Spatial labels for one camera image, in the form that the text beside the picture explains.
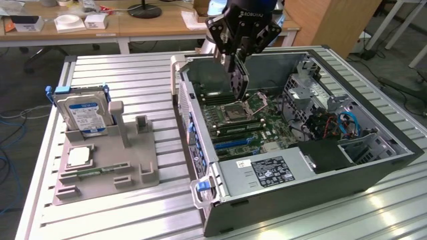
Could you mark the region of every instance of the lamp base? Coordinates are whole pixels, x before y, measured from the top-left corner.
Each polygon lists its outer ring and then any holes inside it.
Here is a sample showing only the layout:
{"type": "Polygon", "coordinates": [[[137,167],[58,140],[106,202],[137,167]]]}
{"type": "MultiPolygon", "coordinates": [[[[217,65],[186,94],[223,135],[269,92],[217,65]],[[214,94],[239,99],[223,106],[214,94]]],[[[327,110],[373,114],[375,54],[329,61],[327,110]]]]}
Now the lamp base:
{"type": "Polygon", "coordinates": [[[154,19],[162,15],[162,9],[151,4],[146,4],[146,9],[141,4],[133,5],[127,9],[131,9],[127,10],[129,14],[139,19],[154,19]]]}

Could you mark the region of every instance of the wooden cabinet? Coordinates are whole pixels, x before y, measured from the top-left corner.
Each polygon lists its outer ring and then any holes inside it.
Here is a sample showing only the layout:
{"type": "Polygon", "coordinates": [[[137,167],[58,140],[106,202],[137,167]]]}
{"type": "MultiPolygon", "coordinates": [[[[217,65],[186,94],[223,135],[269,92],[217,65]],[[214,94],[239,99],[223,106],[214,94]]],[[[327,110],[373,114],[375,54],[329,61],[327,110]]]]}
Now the wooden cabinet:
{"type": "Polygon", "coordinates": [[[346,58],[382,0],[286,0],[301,25],[294,46],[329,45],[346,58]]]}

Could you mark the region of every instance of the circuit board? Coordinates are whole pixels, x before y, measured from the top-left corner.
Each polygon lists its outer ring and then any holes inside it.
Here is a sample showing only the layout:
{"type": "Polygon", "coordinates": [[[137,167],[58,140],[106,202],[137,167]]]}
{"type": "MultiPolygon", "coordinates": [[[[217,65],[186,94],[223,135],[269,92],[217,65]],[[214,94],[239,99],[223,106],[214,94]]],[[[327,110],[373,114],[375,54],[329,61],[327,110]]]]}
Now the circuit board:
{"type": "Polygon", "coordinates": [[[263,92],[250,93],[238,102],[229,95],[215,96],[215,101],[203,99],[203,117],[221,161],[283,150],[298,142],[275,101],[263,92]]]}

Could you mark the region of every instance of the table leg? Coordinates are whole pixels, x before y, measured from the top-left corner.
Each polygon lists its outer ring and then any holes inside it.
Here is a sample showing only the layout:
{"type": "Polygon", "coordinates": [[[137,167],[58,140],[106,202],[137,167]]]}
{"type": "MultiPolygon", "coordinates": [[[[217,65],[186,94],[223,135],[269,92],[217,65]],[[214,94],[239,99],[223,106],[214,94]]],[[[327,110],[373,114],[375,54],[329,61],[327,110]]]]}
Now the table leg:
{"type": "Polygon", "coordinates": [[[289,31],[287,32],[287,36],[285,37],[283,42],[282,42],[282,47],[291,47],[293,46],[294,40],[297,37],[297,32],[298,31],[289,31]]]}
{"type": "Polygon", "coordinates": [[[130,38],[129,37],[119,37],[118,38],[121,54],[130,54],[130,38]]]}
{"type": "Polygon", "coordinates": [[[426,57],[427,55],[427,45],[425,46],[425,48],[421,50],[419,54],[417,55],[417,57],[414,58],[414,60],[411,61],[411,63],[409,64],[409,67],[413,69],[417,67],[417,65],[419,64],[421,60],[423,59],[423,57],[426,57]]]}
{"type": "Polygon", "coordinates": [[[403,34],[405,30],[407,29],[410,23],[413,22],[414,18],[417,17],[417,15],[419,14],[421,10],[423,9],[425,5],[426,5],[426,0],[422,1],[418,4],[418,7],[414,9],[414,11],[410,13],[410,15],[407,16],[405,23],[402,24],[399,30],[395,32],[395,34],[393,35],[393,38],[390,40],[390,42],[387,43],[386,49],[390,50],[397,42],[397,40],[399,39],[401,35],[403,34]]]}
{"type": "Polygon", "coordinates": [[[398,0],[398,2],[395,3],[385,21],[382,22],[371,40],[369,41],[367,43],[367,46],[366,46],[366,49],[370,50],[375,43],[377,43],[377,40],[379,39],[381,35],[383,34],[385,30],[386,30],[386,27],[389,26],[390,22],[393,21],[393,18],[394,16],[397,15],[397,12],[399,11],[402,5],[403,5],[405,1],[403,0],[398,0]]]}

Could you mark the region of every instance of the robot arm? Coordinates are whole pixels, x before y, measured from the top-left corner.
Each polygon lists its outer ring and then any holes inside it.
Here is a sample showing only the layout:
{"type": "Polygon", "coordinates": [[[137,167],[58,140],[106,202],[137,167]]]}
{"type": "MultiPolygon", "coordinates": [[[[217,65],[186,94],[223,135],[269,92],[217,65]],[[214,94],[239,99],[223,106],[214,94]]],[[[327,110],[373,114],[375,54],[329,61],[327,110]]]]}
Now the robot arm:
{"type": "Polygon", "coordinates": [[[249,73],[247,56],[259,54],[282,32],[273,21],[278,0],[229,0],[223,14],[206,20],[217,44],[215,58],[230,76],[230,85],[238,100],[246,95],[249,73]]]}

